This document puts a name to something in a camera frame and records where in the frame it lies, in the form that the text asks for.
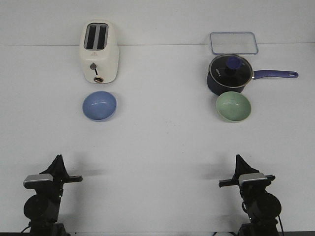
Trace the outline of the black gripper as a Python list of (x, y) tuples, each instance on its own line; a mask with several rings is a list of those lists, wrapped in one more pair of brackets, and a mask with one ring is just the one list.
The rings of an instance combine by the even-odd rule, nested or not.
[(50, 174), (53, 177), (53, 182), (44, 183), (38, 189), (35, 189), (36, 193), (49, 197), (62, 197), (64, 184), (83, 180), (82, 176), (69, 176), (61, 154), (58, 154), (51, 165), (40, 174)]
[(259, 170), (252, 168), (240, 154), (237, 154), (232, 179), (220, 180), (219, 187), (237, 185), (242, 197), (258, 197), (266, 193), (266, 187), (275, 178), (275, 175), (265, 175)]

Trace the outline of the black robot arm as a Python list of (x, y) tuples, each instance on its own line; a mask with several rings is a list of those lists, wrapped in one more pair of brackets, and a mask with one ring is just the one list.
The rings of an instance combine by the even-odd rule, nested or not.
[(43, 172), (28, 175), (23, 181), (26, 189), (33, 189), (35, 195), (24, 204), (24, 215), (30, 220), (31, 236), (69, 236), (63, 223), (58, 223), (63, 186), (66, 183), (81, 182), (82, 176), (70, 176), (64, 165), (63, 156), (57, 155)]
[(236, 155), (234, 175), (231, 179), (219, 181), (219, 187), (238, 186), (242, 198), (242, 210), (249, 223), (241, 225), (238, 236), (278, 236), (277, 225), (282, 224), (279, 199), (266, 191), (274, 175), (265, 175), (252, 168), (241, 155)]

